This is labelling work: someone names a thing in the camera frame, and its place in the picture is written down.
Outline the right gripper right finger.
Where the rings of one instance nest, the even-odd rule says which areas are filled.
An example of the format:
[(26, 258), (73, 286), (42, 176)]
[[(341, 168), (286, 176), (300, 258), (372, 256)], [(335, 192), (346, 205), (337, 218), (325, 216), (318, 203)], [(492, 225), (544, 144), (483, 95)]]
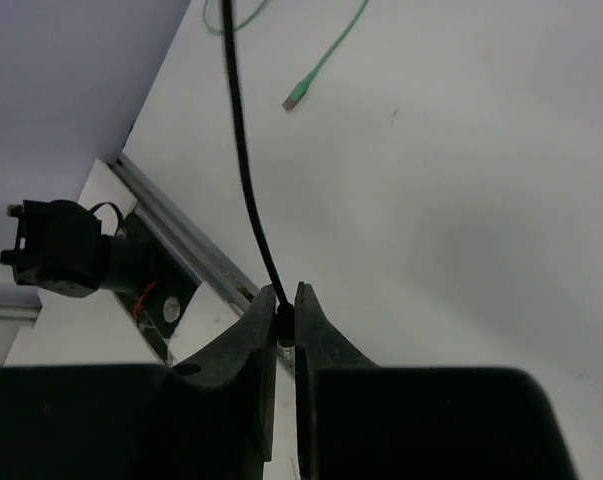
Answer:
[(328, 321), (306, 283), (294, 330), (300, 477), (363, 478), (381, 460), (381, 368)]

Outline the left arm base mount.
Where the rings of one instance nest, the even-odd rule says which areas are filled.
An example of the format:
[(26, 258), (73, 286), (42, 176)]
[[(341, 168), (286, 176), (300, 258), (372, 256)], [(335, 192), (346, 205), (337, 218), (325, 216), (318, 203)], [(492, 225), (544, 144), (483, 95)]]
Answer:
[(10, 205), (15, 247), (0, 254), (18, 285), (70, 298), (115, 293), (135, 323), (168, 339), (200, 282), (191, 278), (140, 218), (114, 203), (25, 200)]

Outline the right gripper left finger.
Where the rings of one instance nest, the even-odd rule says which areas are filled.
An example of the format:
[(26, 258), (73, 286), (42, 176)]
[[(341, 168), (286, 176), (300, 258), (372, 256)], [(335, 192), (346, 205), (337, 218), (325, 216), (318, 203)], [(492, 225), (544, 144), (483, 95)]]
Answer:
[(272, 458), (276, 295), (262, 288), (231, 327), (168, 376), (179, 463)]

